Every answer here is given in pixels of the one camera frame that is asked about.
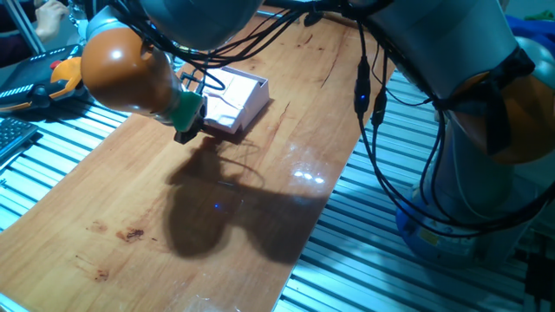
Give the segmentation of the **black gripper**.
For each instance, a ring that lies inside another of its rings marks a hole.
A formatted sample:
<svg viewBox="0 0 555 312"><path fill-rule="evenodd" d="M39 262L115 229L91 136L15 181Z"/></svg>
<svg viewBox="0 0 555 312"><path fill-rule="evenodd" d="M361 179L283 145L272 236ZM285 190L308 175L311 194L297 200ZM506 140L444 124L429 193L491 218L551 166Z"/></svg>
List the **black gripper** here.
<svg viewBox="0 0 555 312"><path fill-rule="evenodd" d="M186 131L177 131L173 140L180 144L186 144L189 140L194 139L205 128L205 120L200 115L197 115L190 128Z"/></svg>

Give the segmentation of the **operator bare hand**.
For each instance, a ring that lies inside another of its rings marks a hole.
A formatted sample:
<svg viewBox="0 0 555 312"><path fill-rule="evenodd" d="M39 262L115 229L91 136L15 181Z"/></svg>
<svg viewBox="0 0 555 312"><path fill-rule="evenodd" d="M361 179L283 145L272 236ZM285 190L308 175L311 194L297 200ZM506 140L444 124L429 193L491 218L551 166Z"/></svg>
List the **operator bare hand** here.
<svg viewBox="0 0 555 312"><path fill-rule="evenodd" d="M58 0L35 0L36 35L42 43L49 42L59 34L62 20L69 14L66 5Z"/></svg>

